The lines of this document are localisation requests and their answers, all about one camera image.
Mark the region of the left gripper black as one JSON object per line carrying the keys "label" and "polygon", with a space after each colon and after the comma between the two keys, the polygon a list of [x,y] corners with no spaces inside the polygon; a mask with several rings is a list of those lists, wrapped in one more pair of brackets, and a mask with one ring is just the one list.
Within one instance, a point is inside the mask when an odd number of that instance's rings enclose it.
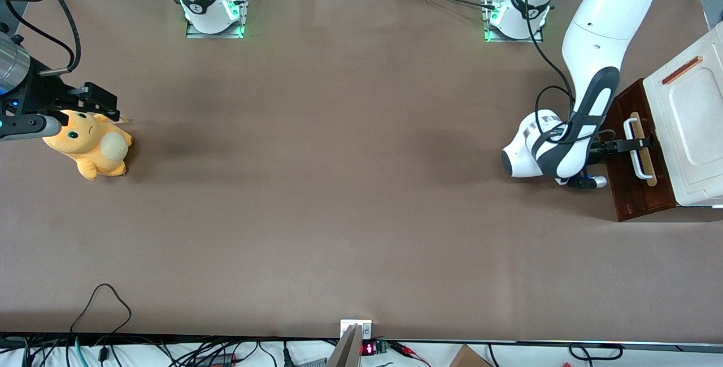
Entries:
{"label": "left gripper black", "polygon": [[[639,151],[644,148],[656,148],[656,141],[654,138],[633,138],[620,141],[621,152]],[[615,154],[619,154],[617,141],[593,141],[590,145],[587,164],[599,164],[603,161],[606,155]]]}

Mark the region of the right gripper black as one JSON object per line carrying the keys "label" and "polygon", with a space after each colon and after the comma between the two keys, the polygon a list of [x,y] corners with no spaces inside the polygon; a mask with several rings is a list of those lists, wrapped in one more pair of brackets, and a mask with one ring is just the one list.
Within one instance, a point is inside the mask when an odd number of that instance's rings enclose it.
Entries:
{"label": "right gripper black", "polygon": [[94,83],[85,82],[84,106],[80,107],[80,100],[69,93],[74,88],[65,84],[59,76],[39,76],[38,72],[44,68],[43,63],[31,62],[28,73],[18,85],[10,91],[2,90],[2,115],[41,114],[56,120],[69,120],[75,111],[88,111],[114,122],[121,120],[116,95]]}

